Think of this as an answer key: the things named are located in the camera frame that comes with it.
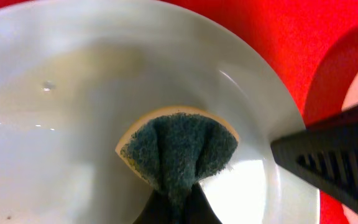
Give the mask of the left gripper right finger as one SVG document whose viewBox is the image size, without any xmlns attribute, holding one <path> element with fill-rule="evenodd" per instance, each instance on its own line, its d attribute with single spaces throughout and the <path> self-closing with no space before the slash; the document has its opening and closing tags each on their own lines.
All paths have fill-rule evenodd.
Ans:
<svg viewBox="0 0 358 224">
<path fill-rule="evenodd" d="M 270 147 L 279 166 L 358 214 L 358 105 Z"/>
</svg>

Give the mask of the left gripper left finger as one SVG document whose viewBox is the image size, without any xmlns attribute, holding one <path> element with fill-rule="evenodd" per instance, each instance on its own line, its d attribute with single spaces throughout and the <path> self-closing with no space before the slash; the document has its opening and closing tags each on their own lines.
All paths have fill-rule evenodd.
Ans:
<svg viewBox="0 0 358 224">
<path fill-rule="evenodd" d="M 200 184 L 192 187 L 180 218 L 173 218 L 168 198 L 153 191 L 134 224 L 222 224 Z"/>
</svg>

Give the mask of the green and yellow sponge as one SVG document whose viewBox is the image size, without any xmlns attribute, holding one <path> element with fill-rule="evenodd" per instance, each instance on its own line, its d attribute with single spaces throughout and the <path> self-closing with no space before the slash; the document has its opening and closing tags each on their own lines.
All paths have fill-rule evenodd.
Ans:
<svg viewBox="0 0 358 224">
<path fill-rule="evenodd" d="M 225 169 L 238 144 L 238 133 L 222 118 L 172 106 L 136 121 L 120 139 L 116 153 L 168 198 L 171 218 L 177 221 L 193 186 Z"/>
</svg>

